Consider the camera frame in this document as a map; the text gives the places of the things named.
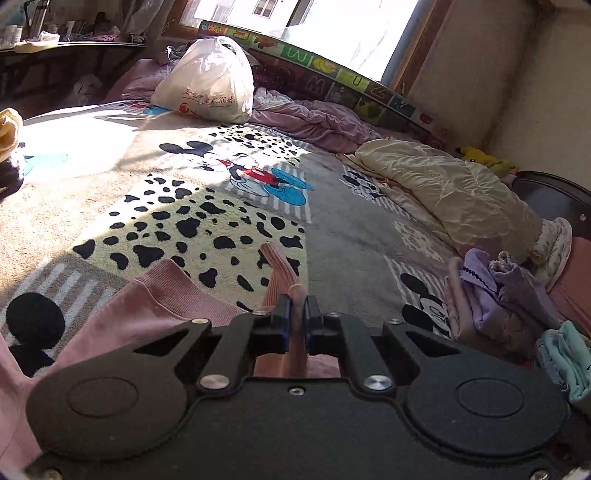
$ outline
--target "purple blanket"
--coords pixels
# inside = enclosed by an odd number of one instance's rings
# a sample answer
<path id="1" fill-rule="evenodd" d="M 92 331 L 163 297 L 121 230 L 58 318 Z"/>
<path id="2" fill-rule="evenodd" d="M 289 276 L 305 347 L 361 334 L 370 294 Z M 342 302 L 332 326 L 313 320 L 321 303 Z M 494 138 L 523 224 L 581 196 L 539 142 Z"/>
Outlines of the purple blanket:
<path id="1" fill-rule="evenodd" d="M 382 138 L 343 105 L 292 100 L 264 87 L 255 92 L 250 123 L 274 128 L 333 153 L 353 153 L 365 142 Z"/>

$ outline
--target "window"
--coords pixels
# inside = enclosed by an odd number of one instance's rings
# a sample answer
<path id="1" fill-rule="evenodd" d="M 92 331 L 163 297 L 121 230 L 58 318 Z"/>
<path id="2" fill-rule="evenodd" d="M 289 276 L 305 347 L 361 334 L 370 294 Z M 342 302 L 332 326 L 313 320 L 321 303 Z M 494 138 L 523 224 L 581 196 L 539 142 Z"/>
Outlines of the window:
<path id="1" fill-rule="evenodd" d="M 217 21 L 280 38 L 406 95 L 452 2 L 174 0 L 162 36 L 192 40 L 202 20 Z"/>
<path id="2" fill-rule="evenodd" d="M 277 0 L 258 0 L 253 14 L 270 18 L 276 3 Z"/>

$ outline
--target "pink cloth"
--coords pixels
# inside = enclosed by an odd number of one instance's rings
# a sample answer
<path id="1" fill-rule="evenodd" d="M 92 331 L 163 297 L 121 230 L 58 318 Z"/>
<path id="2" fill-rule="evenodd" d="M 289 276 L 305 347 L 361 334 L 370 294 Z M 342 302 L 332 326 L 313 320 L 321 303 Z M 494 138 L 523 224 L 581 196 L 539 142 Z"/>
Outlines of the pink cloth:
<path id="1" fill-rule="evenodd" d="M 558 311 L 574 320 L 591 336 L 591 242 L 573 237 L 569 259 L 548 295 Z"/>
<path id="2" fill-rule="evenodd" d="M 152 75 L 159 72 L 162 66 L 153 59 L 141 59 L 135 62 L 135 65 L 131 67 L 117 82 L 111 87 L 109 93 L 107 93 L 104 102 L 118 102 L 121 100 L 121 95 L 124 92 L 127 92 L 127 88 L 129 85 L 135 85 L 137 80 L 147 79 L 150 78 Z M 150 92 L 148 100 L 152 93 L 154 93 L 156 87 Z M 127 99 L 136 100 L 136 99 L 144 99 L 144 98 L 135 98 L 133 96 L 127 97 Z"/>
<path id="3" fill-rule="evenodd" d="M 264 87 L 255 92 L 249 122 L 274 128 L 333 153 L 353 153 L 362 144 L 382 138 L 343 105 L 292 100 Z"/>
<path id="4" fill-rule="evenodd" d="M 276 376 L 277 372 L 285 375 L 303 368 L 302 376 L 306 376 L 303 332 L 299 328 L 306 290 L 297 283 L 297 276 L 281 248 L 263 244 L 261 251 L 273 268 L 265 305 L 272 309 L 273 302 L 277 302 L 280 294 L 289 294 L 296 306 L 295 316 L 300 318 L 300 322 L 295 322 L 296 327 L 290 337 L 293 342 L 290 342 L 290 347 L 294 347 L 290 351 L 291 356 L 260 357 L 256 362 L 257 367 L 260 360 L 263 362 L 257 375 Z M 25 404 L 42 376 L 165 332 L 194 318 L 207 318 L 213 326 L 222 326 L 228 325 L 241 313 L 244 310 L 197 288 L 176 263 L 165 259 L 154 265 L 143 277 L 130 281 L 91 316 L 64 347 L 56 362 L 39 377 L 28 378 L 23 375 L 0 336 L 0 471 L 22 470 L 41 453 L 27 422 Z M 336 360 L 332 359 L 331 363 L 327 365 L 316 359 L 308 365 L 307 376 L 338 377 Z"/>

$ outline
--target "dalmatian spot pattern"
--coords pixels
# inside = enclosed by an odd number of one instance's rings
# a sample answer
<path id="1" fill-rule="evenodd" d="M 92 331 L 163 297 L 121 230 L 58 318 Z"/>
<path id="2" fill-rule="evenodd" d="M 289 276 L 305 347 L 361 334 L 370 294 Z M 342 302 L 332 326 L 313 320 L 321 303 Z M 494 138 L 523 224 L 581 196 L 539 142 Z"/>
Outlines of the dalmatian spot pattern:
<path id="1" fill-rule="evenodd" d="M 153 193 L 145 194 L 145 180 L 153 182 Z M 166 196 L 165 188 L 184 190 L 179 199 L 170 196 L 170 203 L 148 203 L 149 198 Z M 75 240 L 72 254 L 127 279 L 169 258 L 200 288 L 252 310 L 261 305 L 271 278 L 271 267 L 259 250 L 266 241 L 282 245 L 299 280 L 307 285 L 306 240 L 298 222 L 224 189 L 200 189 L 160 175 L 140 180 L 96 218 Z"/>

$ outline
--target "blue shoe print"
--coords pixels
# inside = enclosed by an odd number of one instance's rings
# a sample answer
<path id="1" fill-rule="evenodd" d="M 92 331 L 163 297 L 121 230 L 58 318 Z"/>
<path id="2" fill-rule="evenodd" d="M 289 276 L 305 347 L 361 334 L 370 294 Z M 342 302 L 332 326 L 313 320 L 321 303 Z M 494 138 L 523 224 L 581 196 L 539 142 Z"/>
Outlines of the blue shoe print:
<path id="1" fill-rule="evenodd" d="M 294 177 L 293 175 L 287 173 L 286 171 L 279 170 L 279 168 L 272 168 L 271 173 L 285 183 L 289 183 L 294 187 L 298 187 L 299 189 L 306 189 L 306 190 L 314 190 L 312 185 L 304 182 L 304 180 L 300 180 L 298 177 Z"/>
<path id="2" fill-rule="evenodd" d="M 275 195 L 278 199 L 283 200 L 291 205 L 304 205 L 306 197 L 299 190 L 294 187 L 274 187 L 268 183 L 263 186 L 271 195 Z"/>

